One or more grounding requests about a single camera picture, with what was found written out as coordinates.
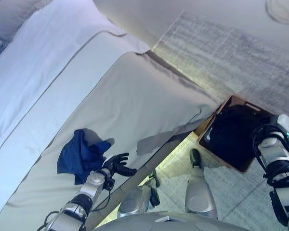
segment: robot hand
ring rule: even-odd
[[[119,155],[112,156],[110,159],[106,160],[103,164],[103,168],[107,168],[110,171],[110,176],[112,177],[115,173],[123,175],[125,177],[131,177],[135,175],[136,169],[125,167],[125,160],[128,159],[129,154],[123,153]]]
[[[128,153],[124,153],[113,156],[104,162],[100,170],[91,172],[76,196],[49,223],[47,223],[46,219],[44,225],[38,230],[45,228],[45,231],[85,231],[84,223],[88,215],[93,211],[92,208],[103,189],[109,192],[109,202],[110,191],[115,184],[112,176],[115,173],[127,177],[135,175],[136,169],[125,166],[126,162],[124,161],[128,159],[128,155]]]

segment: gray rug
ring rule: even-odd
[[[279,48],[184,12],[153,52],[221,100],[236,94],[274,114],[289,115],[289,56]],[[164,182],[159,189],[164,202],[156,210],[184,211],[188,151],[195,146],[196,139],[190,136],[176,155],[158,168]],[[256,161],[247,173],[240,174],[202,153],[219,219],[250,230],[286,230],[275,218],[271,188]]]
[[[153,52],[222,100],[237,94],[289,115],[289,55],[279,48],[183,12]]]

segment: pillow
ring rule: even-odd
[[[52,0],[0,0],[0,39],[12,41],[24,21]]]

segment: black object in box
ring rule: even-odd
[[[233,95],[211,118],[198,142],[224,165],[246,172],[254,159],[251,133],[272,115]]]

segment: white bed sheet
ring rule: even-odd
[[[0,55],[0,147],[71,58],[102,31],[125,34],[91,0],[54,0],[23,24]]]
[[[33,15],[0,56],[0,211],[61,126],[112,64],[127,52],[148,51],[141,41],[123,35],[121,29],[105,21],[90,0],[71,0],[69,4],[54,0],[47,7],[48,11],[45,7],[45,11]],[[56,28],[52,28],[56,39],[39,34],[35,28],[42,26],[38,19],[55,20],[60,7],[65,13],[71,13],[70,7],[77,12],[74,14],[77,20],[57,19],[59,25],[67,23],[73,30],[58,27],[60,33],[56,34]],[[32,35],[28,35],[31,26]],[[74,36],[62,39],[70,33]],[[82,54],[80,62],[72,59],[77,53]],[[18,67],[17,56],[26,65]],[[78,63],[69,67],[67,64],[71,62]],[[62,70],[70,75],[56,78]]]
[[[60,77],[90,68],[92,54],[79,53]],[[104,156],[129,152],[128,166],[138,169],[170,137],[185,132],[186,124],[194,129],[216,107],[216,101],[203,89],[146,55],[125,54],[69,117],[19,185],[0,214],[0,231],[36,230],[50,211],[60,209],[78,191],[80,185],[74,185],[73,175],[56,173],[60,151],[74,130],[87,128],[102,140],[113,138],[114,144]],[[90,131],[85,137],[88,145],[98,141]],[[117,174],[114,178],[114,190],[127,179]],[[98,203],[106,196],[104,192]]]
[[[42,151],[112,64],[127,52],[146,51],[142,44],[138,47],[138,42],[130,35],[116,37],[100,33],[21,120],[0,148],[0,211]]]

